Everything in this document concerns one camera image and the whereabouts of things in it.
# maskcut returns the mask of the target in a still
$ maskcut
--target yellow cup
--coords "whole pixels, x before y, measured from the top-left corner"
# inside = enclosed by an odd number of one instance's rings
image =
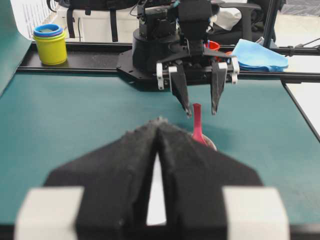
[[[45,65],[58,65],[67,60],[65,32],[53,39],[33,36],[40,60]]]

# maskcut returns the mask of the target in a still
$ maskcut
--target blue cup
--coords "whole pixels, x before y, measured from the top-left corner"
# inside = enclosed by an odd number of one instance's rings
[[[37,37],[54,37],[62,34],[63,28],[57,24],[44,24],[34,28],[33,34]]]

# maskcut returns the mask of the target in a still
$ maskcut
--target black chair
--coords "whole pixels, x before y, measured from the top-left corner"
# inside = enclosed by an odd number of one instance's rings
[[[208,39],[221,45],[236,45],[239,39],[256,42],[264,35],[264,27],[268,15],[270,0],[249,0],[248,3],[221,3],[221,8],[236,8],[242,18],[231,31],[227,31],[214,24],[209,31]]]

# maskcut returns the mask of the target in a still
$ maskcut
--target cable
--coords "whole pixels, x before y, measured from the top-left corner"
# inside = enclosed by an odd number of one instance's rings
[[[312,44],[312,43],[314,43],[314,42],[316,42],[316,41],[318,41],[318,40],[320,40],[320,38],[317,38],[317,39],[315,39],[315,40],[313,40],[313,41],[310,41],[310,42],[307,42],[307,43],[305,43],[305,44],[299,44],[299,45],[295,46],[295,48],[304,48],[306,45]]]
[[[78,32],[79,32],[79,42],[81,42],[81,35],[80,35],[79,23],[80,23],[80,17],[78,17]]]
[[[138,5],[138,3],[140,2],[140,0],[138,0],[136,2],[136,4],[131,8],[130,12],[129,12],[129,15],[132,16],[132,17],[138,17],[138,15],[134,15],[132,14],[133,10],[136,8],[136,6]]]

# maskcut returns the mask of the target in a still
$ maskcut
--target green tabletop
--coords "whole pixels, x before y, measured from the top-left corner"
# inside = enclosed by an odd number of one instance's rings
[[[278,188],[290,223],[320,223],[320,145],[281,82],[228,84],[217,116],[208,85],[188,90],[203,106],[204,134]],[[14,223],[50,170],[158,116],[192,130],[170,92],[142,91],[117,75],[17,73],[0,98],[0,225]]]

